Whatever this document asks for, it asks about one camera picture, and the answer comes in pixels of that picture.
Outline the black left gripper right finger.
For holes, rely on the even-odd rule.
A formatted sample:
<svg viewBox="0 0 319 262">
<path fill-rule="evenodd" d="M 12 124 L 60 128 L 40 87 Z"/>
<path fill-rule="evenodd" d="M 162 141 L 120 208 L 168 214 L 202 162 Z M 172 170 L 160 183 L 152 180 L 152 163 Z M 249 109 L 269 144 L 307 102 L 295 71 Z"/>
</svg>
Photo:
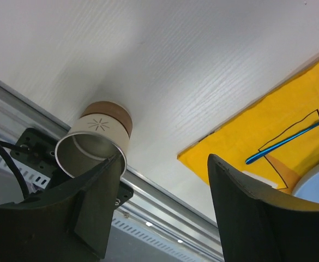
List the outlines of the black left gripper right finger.
<svg viewBox="0 0 319 262">
<path fill-rule="evenodd" d="M 319 261 L 319 204 L 283 193 L 215 154 L 209 186 L 225 261 Z"/>
</svg>

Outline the yellow pikachu place mat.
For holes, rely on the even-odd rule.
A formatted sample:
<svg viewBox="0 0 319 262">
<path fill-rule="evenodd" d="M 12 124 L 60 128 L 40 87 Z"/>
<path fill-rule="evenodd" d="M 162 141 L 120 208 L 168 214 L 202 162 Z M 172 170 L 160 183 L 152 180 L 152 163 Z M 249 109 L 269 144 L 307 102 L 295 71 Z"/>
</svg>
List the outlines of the yellow pikachu place mat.
<svg viewBox="0 0 319 262">
<path fill-rule="evenodd" d="M 319 164 L 319 61 L 177 158 L 208 182 L 210 154 L 290 194 L 299 180 Z"/>
</svg>

